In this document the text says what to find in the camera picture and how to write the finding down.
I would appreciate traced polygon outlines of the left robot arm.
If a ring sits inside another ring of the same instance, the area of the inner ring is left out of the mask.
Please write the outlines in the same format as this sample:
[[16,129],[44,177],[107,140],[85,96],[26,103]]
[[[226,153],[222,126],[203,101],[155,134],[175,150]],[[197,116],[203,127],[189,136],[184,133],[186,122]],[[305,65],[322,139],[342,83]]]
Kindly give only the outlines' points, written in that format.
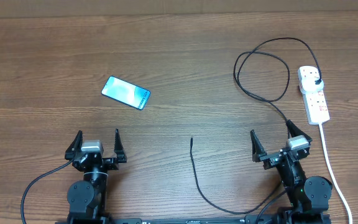
[[83,180],[73,183],[67,192],[70,204],[68,223],[114,223],[105,211],[108,186],[108,172],[118,170],[127,157],[120,134],[115,130],[114,153],[116,157],[104,157],[100,140],[84,141],[82,131],[65,151],[65,159],[83,173]]

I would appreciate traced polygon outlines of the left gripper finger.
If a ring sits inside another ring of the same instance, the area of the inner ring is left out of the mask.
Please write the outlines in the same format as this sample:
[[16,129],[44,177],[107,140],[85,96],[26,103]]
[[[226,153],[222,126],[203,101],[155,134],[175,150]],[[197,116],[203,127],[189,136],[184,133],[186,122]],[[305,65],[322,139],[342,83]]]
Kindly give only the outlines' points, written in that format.
[[68,149],[65,151],[65,159],[68,161],[73,160],[76,154],[81,151],[82,143],[83,143],[83,132],[79,130],[75,139],[70,144]]
[[127,156],[124,152],[124,148],[121,142],[121,137],[118,129],[115,130],[114,152],[116,153],[117,163],[127,162]]

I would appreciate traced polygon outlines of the blue-screen smartphone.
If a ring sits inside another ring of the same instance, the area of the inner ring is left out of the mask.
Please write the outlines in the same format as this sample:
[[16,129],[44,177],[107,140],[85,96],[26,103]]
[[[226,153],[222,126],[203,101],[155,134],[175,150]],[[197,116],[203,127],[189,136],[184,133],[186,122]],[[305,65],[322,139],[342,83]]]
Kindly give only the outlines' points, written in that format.
[[151,91],[110,76],[101,94],[138,110],[143,110],[151,96]]

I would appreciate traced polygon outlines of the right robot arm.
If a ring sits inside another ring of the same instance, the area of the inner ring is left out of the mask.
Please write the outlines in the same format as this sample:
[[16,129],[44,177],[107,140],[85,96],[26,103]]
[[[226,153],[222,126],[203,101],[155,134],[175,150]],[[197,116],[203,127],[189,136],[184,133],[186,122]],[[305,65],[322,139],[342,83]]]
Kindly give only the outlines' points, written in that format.
[[[290,138],[285,147],[274,154],[267,154],[255,131],[250,131],[252,160],[263,162],[264,169],[276,168],[284,191],[273,198],[257,215],[244,217],[246,223],[330,223],[329,208],[333,184],[325,177],[307,177],[300,160],[310,154],[312,138],[292,121],[286,121]],[[282,195],[287,195],[289,207],[280,207],[274,214],[264,212]]]

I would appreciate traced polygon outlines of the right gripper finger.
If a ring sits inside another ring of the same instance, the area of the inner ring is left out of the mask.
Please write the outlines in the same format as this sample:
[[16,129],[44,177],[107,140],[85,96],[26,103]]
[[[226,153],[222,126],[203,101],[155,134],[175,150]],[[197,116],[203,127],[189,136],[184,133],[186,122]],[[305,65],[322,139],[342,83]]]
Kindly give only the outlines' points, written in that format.
[[254,162],[260,162],[260,158],[266,156],[267,153],[254,130],[250,131],[250,138],[252,142],[252,160]]
[[313,139],[301,129],[299,129],[290,119],[286,121],[286,126],[292,138],[297,136],[304,136],[309,143],[312,142]]

